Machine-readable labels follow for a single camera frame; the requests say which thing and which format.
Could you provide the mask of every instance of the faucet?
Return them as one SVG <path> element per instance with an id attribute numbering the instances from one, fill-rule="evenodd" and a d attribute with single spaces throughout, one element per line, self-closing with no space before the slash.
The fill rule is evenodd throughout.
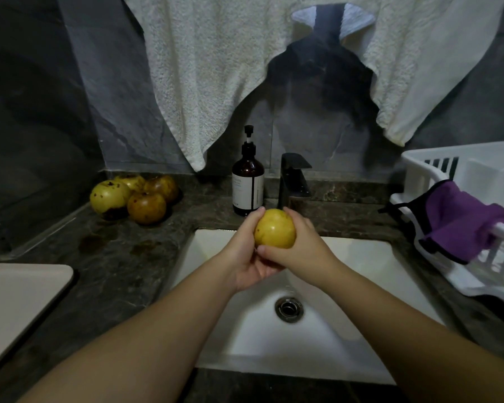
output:
<path id="1" fill-rule="evenodd" d="M 282 209 L 284 206 L 290 207 L 290 198 L 309 198 L 312 196 L 301 171 L 304 168 L 311 167 L 312 166 L 300 154 L 282 154 L 278 209 Z"/>

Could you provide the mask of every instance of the dark marble countertop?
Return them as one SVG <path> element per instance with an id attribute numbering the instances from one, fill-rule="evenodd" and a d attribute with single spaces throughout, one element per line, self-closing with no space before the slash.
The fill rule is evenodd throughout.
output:
<path id="1" fill-rule="evenodd" d="M 0 402 L 15 401 L 60 361 L 156 300 L 182 246 L 194 230 L 237 229 L 242 222 L 232 211 L 230 197 L 191 192 L 195 194 L 185 193 L 168 217 L 154 227 L 141 227 L 129 220 L 105 222 L 86 207 L 61 230 L 15 260 L 16 263 L 67 264 L 76 274 L 64 294 L 0 363 Z M 275 200 L 268 199 L 267 206 L 274 207 Z M 309 217 L 323 236 L 392 243 L 423 278 L 430 294 L 457 330 L 504 358 L 504 321 L 501 319 L 504 317 L 498 312 L 504 311 L 504 304 L 495 308 L 493 303 L 458 293 L 417 253 L 393 218 L 377 213 L 380 207 L 305 201 L 298 203 L 297 210 Z M 298 392 L 302 397 L 306 395 L 305 387 L 316 388 L 319 394 L 325 395 L 324 400 L 315 398 L 314 401 L 331 401 L 340 393 L 348 396 L 347 401 L 375 401 L 374 393 L 381 396 L 391 393 L 403 399 L 393 386 L 381 386 L 379 391 L 379 386 L 348 382 L 199 370 L 191 377 L 184 401 L 206 401 L 206 396 L 211 396 L 208 401 L 245 401 L 232 400 L 242 390 L 245 394 L 250 390 L 259 393 L 262 401 L 284 401 L 269 395 L 269 390 L 281 395 L 285 390 Z M 213 393 L 219 393 L 219 397 L 213 397 Z M 291 393 L 288 393 L 285 395 L 290 401 Z M 301 397 L 291 401 L 304 401 Z"/>

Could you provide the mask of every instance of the drain strainer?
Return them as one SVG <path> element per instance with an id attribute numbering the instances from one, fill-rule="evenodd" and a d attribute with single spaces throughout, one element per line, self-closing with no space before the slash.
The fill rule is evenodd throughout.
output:
<path id="1" fill-rule="evenodd" d="M 275 311 L 282 321 L 293 324 L 299 321 L 304 314 L 304 308 L 295 297 L 282 297 L 275 303 Z"/>

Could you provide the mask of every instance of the left hand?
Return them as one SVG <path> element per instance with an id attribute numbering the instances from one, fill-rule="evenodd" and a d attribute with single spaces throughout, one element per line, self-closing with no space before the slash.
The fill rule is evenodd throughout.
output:
<path id="1" fill-rule="evenodd" d="M 251 212 L 217 255 L 221 263 L 230 268 L 230 279 L 235 292 L 246 290 L 281 269 L 276 264 L 262 259 L 254 249 L 254 230 L 264 213 L 263 206 Z"/>

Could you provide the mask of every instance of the backsplash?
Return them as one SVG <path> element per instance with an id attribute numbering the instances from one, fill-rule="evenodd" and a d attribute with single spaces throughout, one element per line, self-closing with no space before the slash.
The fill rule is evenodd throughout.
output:
<path id="1" fill-rule="evenodd" d="M 158 110 L 142 31 L 124 3 L 59 1 L 107 167 L 192 172 Z M 208 150 L 203 173 L 230 173 L 245 123 L 255 126 L 257 156 L 271 176 L 278 173 L 280 155 L 295 151 L 320 177 L 400 181 L 404 149 L 504 140 L 504 16 L 483 60 L 401 148 L 375 124 L 371 72 L 337 40 L 341 9 L 318 7 L 313 33 L 270 63 L 265 82 L 235 109 Z M 148 136 L 141 153 L 123 137 L 125 128 Z"/>
<path id="2" fill-rule="evenodd" d="M 0 0 L 0 246 L 85 203 L 105 166 L 56 0 Z"/>

